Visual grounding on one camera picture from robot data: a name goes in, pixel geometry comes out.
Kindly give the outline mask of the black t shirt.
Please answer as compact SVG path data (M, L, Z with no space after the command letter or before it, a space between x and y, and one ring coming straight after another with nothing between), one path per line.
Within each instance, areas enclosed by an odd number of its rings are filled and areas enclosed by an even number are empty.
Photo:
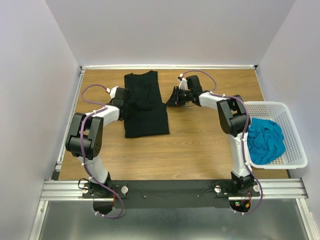
M129 73L124 86L130 90L128 104L132 113L124 120L126 138L168 135L167 106L162 101L158 72Z

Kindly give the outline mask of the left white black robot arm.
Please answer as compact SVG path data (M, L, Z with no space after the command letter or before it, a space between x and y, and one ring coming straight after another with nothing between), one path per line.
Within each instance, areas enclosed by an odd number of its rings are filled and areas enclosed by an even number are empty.
M103 146L104 127L121 121L132 113L128 103L131 91L118 86L107 88L109 103L99 103L99 109L88 113L76 112L68 130L65 149L80 160L92 183L93 191L101 198L110 193L116 196L111 187L111 177L104 167L100 152Z

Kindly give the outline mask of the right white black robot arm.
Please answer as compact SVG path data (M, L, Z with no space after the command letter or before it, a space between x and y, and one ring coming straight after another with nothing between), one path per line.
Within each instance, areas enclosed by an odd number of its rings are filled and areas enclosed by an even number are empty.
M228 135L232 155L231 180L228 181L227 189L241 196L255 183L247 144L249 113L239 95L219 95L211 91L200 92L200 89L184 90L175 86L166 104L178 107L191 102L199 107L217 110L220 127Z

